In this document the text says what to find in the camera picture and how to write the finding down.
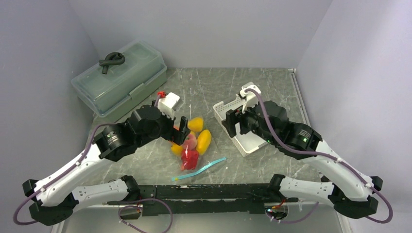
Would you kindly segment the yellow toy lemon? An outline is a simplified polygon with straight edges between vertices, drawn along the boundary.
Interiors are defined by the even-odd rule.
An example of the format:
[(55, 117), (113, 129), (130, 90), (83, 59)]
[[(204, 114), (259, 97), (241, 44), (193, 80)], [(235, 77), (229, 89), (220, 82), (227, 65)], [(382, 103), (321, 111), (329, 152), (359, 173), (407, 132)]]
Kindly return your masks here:
[(178, 144), (172, 144), (171, 145), (171, 151), (176, 157), (181, 157), (183, 147), (181, 145), (178, 145)]
[(195, 117), (188, 122), (188, 128), (195, 132), (199, 133), (204, 128), (204, 120), (201, 117)]

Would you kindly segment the clear zip top bag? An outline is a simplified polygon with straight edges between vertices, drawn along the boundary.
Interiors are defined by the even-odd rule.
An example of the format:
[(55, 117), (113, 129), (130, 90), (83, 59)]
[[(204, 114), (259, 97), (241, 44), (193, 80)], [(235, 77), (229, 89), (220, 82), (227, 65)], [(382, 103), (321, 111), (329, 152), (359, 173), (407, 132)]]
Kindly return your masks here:
[(221, 157), (210, 161), (204, 159), (204, 155), (211, 152), (217, 152), (211, 149), (212, 135), (206, 128), (205, 121), (202, 117), (195, 117), (188, 121), (189, 135), (182, 145), (172, 143), (171, 152), (180, 159), (181, 175), (171, 177), (171, 181), (176, 182), (197, 176), (212, 166), (226, 161), (227, 158)]

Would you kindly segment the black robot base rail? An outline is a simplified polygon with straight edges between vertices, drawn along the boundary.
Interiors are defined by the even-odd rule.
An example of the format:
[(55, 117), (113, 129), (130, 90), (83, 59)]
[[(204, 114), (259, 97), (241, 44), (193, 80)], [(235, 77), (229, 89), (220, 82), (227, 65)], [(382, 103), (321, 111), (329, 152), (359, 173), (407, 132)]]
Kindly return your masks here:
[(263, 214), (271, 205), (297, 202), (271, 190), (266, 183), (141, 185), (140, 194), (109, 205), (142, 205), (143, 216), (168, 214), (166, 203), (174, 214), (248, 212)]

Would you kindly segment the green lidded storage box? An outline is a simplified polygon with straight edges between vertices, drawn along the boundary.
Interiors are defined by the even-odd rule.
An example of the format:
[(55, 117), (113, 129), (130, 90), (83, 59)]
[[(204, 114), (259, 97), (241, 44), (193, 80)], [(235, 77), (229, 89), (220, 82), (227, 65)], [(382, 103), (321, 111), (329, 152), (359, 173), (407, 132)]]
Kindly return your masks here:
[(105, 122), (115, 122), (134, 109), (161, 85), (167, 66), (162, 54), (144, 41), (119, 51), (126, 60), (102, 74), (99, 62), (71, 80), (78, 97)]

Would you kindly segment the red toy pepper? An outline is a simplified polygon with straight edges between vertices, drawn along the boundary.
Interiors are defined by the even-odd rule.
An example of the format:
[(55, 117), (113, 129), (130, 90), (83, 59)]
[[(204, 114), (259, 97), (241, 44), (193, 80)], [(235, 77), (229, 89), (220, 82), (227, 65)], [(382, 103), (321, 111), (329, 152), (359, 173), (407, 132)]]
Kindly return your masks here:
[(196, 150), (183, 150), (181, 155), (181, 170), (194, 170), (199, 160), (199, 152)]

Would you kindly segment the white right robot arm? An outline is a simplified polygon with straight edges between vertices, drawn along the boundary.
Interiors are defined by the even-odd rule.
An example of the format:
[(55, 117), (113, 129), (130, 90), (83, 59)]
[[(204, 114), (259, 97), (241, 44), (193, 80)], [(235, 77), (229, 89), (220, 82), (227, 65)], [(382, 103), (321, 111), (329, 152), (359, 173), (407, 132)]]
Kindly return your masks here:
[(378, 200), (374, 194), (381, 190), (382, 179), (357, 171), (309, 125), (290, 121), (285, 108), (265, 101), (251, 107), (233, 107), (223, 111), (220, 117), (229, 137), (252, 134), (322, 173), (320, 182), (275, 174), (268, 187), (271, 200), (316, 201), (353, 219), (370, 218), (377, 212)]

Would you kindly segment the aluminium frame rail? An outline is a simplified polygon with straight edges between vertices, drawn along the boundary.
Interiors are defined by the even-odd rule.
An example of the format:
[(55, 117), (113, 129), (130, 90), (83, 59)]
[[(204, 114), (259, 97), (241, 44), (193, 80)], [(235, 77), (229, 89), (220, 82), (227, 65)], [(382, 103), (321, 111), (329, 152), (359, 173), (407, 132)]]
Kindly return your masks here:
[[(299, 109), (303, 118), (303, 122), (310, 124), (308, 115), (302, 100), (302, 96), (297, 84), (296, 72), (294, 69), (289, 69), (289, 75), (293, 82), (294, 90), (297, 94), (299, 101)], [(316, 168), (319, 172), (326, 175), (328, 178), (334, 178), (337, 180), (338, 165), (333, 162), (332, 159), (323, 156), (309, 157), (302, 160), (303, 163), (308, 164)], [(287, 178), (286, 187), (281, 188), (281, 191), (286, 197), (299, 198), (301, 200), (316, 201), (329, 206), (333, 206), (333, 203), (329, 199), (332, 197), (335, 185), (332, 182), (310, 182), (299, 181), (297, 179)]]

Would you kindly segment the pink toy peach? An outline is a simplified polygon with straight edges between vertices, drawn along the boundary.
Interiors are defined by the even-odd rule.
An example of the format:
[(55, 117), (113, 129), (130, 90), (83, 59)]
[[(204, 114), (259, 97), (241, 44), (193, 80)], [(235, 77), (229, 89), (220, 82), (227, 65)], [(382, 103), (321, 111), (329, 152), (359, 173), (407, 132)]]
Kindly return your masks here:
[(190, 133), (184, 143), (182, 144), (183, 150), (194, 150), (197, 147), (197, 138), (194, 134)]

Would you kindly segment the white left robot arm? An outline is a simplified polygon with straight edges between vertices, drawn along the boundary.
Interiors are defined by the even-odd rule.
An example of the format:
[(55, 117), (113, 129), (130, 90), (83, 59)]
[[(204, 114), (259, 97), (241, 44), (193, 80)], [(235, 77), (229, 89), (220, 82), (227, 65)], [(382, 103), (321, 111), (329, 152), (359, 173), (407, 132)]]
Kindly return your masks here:
[(27, 200), (33, 201), (29, 207), (32, 223), (52, 226), (101, 202), (135, 203), (141, 194), (133, 176), (94, 186), (82, 186), (82, 182), (158, 138), (183, 144), (190, 133), (188, 119), (181, 117), (179, 128), (174, 122), (175, 117), (165, 111), (144, 105), (122, 123), (102, 124), (102, 131), (93, 133), (86, 148), (62, 168), (44, 179), (23, 183)]

